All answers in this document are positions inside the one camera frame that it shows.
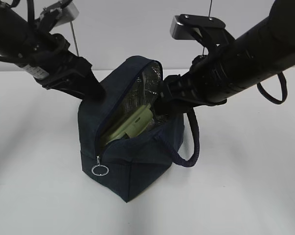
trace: metal ring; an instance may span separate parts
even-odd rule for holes
[[[94,173],[94,170],[96,169],[96,168],[98,168],[98,167],[103,167],[103,168],[105,168],[107,171],[104,173],[104,174],[96,174],[96,173]],[[93,173],[93,175],[96,175],[96,176],[105,176],[105,175],[107,175],[108,173],[109,173],[109,169],[108,169],[108,167],[106,167],[105,165],[95,165],[95,166],[93,166],[93,168],[92,168],[92,173]]]

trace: metal bracket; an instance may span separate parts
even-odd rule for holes
[[[212,51],[235,40],[225,27],[218,18],[182,14],[173,18],[170,32],[174,39],[196,40]]]

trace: zipper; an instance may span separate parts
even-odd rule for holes
[[[152,63],[154,63],[156,61],[151,61],[149,62],[146,66],[144,66],[144,68],[142,68],[138,74],[142,73],[149,65],[151,65]],[[119,101],[114,105],[114,107],[112,108],[112,110],[110,111],[110,113],[107,115],[107,117],[105,118],[105,120],[100,124],[100,126],[98,127],[97,129],[97,133],[100,133],[102,127],[107,123],[107,121],[110,119],[110,117],[113,115],[114,111],[118,108],[118,106],[120,105],[120,103],[123,101],[124,97],[126,96],[126,94],[128,93],[128,91],[133,87],[133,85],[135,84],[136,80],[137,80],[137,77],[135,79],[133,79],[130,84],[128,85],[128,87],[124,90],[123,94],[120,96],[119,98]],[[99,148],[99,144],[96,144],[98,143],[98,139],[99,139],[99,135],[96,133],[96,137],[95,137],[95,152],[97,153],[97,150],[100,150]],[[105,148],[100,152],[98,153],[98,155],[96,156],[96,161],[97,161],[97,165],[95,165],[93,168],[92,168],[92,173],[95,175],[95,176],[105,176],[109,173],[109,169],[107,166],[105,165],[101,165],[100,164],[100,160],[101,160],[101,157],[104,155],[105,151],[109,148],[109,146],[113,143],[114,141],[108,143]],[[106,174],[95,174],[94,173],[94,170],[98,167],[103,167],[107,170]]]

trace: metal rod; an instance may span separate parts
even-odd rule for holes
[[[73,28],[73,23],[72,21],[70,21],[70,26],[71,26],[71,31],[72,31],[72,35],[73,35],[73,40],[74,40],[74,45],[75,45],[75,50],[77,52],[77,56],[80,56],[79,54],[79,49],[78,49],[78,45],[77,45],[77,39],[75,38],[75,33],[74,33],[74,28]]]

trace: strap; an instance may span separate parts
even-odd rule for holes
[[[272,97],[270,94],[268,94],[260,83],[257,84],[257,88],[258,88],[259,92],[267,100],[269,100],[270,102],[272,102],[274,104],[280,105],[280,104],[283,104],[286,101],[287,97],[288,97],[288,87],[287,87],[287,84],[286,84],[285,76],[284,76],[284,74],[282,72],[278,74],[278,78],[279,78],[279,81],[280,81],[280,84],[281,84],[282,100],[278,100],[278,99]]]
[[[175,164],[181,165],[184,167],[193,167],[196,164],[200,154],[200,131],[199,131],[194,109],[191,109],[187,113],[187,117],[191,126],[191,131],[192,131],[193,140],[194,140],[194,154],[189,160],[183,159],[179,155],[179,153],[173,148],[171,143],[169,143],[167,139],[162,136],[162,133],[157,135],[155,139],[165,148],[166,151],[168,151],[172,161]]]

